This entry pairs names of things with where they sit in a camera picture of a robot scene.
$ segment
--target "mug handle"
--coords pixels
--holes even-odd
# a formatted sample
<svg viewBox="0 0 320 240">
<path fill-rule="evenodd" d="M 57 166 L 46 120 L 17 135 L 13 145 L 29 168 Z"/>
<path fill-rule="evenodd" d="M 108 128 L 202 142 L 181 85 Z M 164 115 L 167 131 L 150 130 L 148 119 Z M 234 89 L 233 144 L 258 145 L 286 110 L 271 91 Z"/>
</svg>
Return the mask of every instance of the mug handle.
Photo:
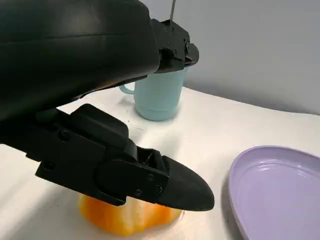
<svg viewBox="0 0 320 240">
<path fill-rule="evenodd" d="M 127 88 L 125 85 L 121 85 L 119 88 L 125 94 L 131 94 L 131 95 L 135 94 L 134 90 Z"/>
</svg>

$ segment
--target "plate rim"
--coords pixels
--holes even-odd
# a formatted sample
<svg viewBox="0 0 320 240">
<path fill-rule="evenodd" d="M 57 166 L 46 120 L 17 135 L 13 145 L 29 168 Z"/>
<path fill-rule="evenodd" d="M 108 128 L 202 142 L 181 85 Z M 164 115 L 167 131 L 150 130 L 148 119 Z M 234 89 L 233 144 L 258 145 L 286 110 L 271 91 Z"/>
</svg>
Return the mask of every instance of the plate rim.
<svg viewBox="0 0 320 240">
<path fill-rule="evenodd" d="M 243 225 L 241 224 L 240 220 L 239 220 L 239 216 L 236 212 L 236 209 L 235 209 L 235 206 L 234 206 L 234 202 L 233 202 L 233 199 L 232 199 L 232 186 L 231 186 L 231 178 L 232 178 L 232 175 L 233 175 L 233 172 L 235 171 L 235 165 L 239 162 L 239 160 L 243 157 L 243 155 L 249 153 L 249 152 L 252 152 L 254 150 L 257 150 L 257 149 L 271 149 L 271 148 L 276 148 L 276 149 L 281 149 L 281 150 L 289 150 L 289 151 L 294 151 L 294 152 L 298 152 L 300 154 L 305 154 L 305 155 L 308 155 L 310 157 L 313 157 L 313 158 L 316 158 L 320 161 L 320 157 L 319 156 L 316 156 L 314 154 L 311 154 L 311 153 L 308 153 L 308 152 L 305 152 L 305 151 L 302 151 L 302 150 L 298 150 L 298 149 L 294 149 L 294 148 L 291 148 L 291 147 L 287 147 L 287 146 L 277 146 L 277 145 L 260 145 L 260 146 L 254 146 L 254 147 L 250 147 L 244 151 L 242 151 L 239 155 L 237 155 L 237 157 L 233 160 L 233 163 L 231 164 L 231 167 L 229 169 L 229 173 L 228 173 L 228 198 L 229 198 L 229 203 L 230 203 L 230 206 L 231 206 L 231 210 L 232 210 L 232 213 L 233 213 L 233 216 L 235 218 L 235 221 L 236 221 L 236 224 L 242 234 L 242 236 L 244 237 L 244 239 L 246 240 L 250 240 L 249 239 L 249 236 L 247 235 Z"/>
</svg>

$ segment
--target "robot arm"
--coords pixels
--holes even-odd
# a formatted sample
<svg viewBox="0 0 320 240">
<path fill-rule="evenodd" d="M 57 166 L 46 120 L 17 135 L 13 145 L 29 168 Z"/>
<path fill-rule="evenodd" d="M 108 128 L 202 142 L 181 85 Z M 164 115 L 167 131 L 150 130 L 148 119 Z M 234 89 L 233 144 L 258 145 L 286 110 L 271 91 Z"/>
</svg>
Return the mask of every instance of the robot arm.
<svg viewBox="0 0 320 240">
<path fill-rule="evenodd" d="M 126 197 L 190 211 L 214 206 L 195 172 L 130 139 L 88 93 L 182 70 L 199 52 L 173 21 L 150 19 L 138 0 L 0 3 L 0 142 L 40 162 L 36 175 L 113 205 Z"/>
</svg>

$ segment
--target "mug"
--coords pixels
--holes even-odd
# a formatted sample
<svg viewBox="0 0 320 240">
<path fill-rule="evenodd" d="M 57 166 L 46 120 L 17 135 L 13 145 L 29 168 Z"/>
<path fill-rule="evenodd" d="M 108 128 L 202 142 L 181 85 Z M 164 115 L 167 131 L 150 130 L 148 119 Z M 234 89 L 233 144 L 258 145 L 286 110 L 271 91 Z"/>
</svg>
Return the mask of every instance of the mug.
<svg viewBox="0 0 320 240">
<path fill-rule="evenodd" d="M 120 86 L 122 92 L 134 95 L 135 109 L 145 119 L 164 121 L 178 108 L 187 68 L 180 71 L 154 73 L 135 82 L 134 90 Z"/>
</svg>

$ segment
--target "orange object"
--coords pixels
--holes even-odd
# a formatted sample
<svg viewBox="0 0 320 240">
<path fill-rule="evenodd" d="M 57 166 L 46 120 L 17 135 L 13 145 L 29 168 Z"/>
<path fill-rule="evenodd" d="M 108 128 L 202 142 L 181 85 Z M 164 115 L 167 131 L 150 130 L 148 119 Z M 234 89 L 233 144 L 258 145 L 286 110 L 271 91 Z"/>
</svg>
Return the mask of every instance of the orange object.
<svg viewBox="0 0 320 240">
<path fill-rule="evenodd" d="M 126 204 L 114 206 L 95 198 L 80 195 L 78 208 L 93 225 L 108 233 L 128 236 L 147 228 L 170 223 L 181 210 L 127 197 Z"/>
</svg>

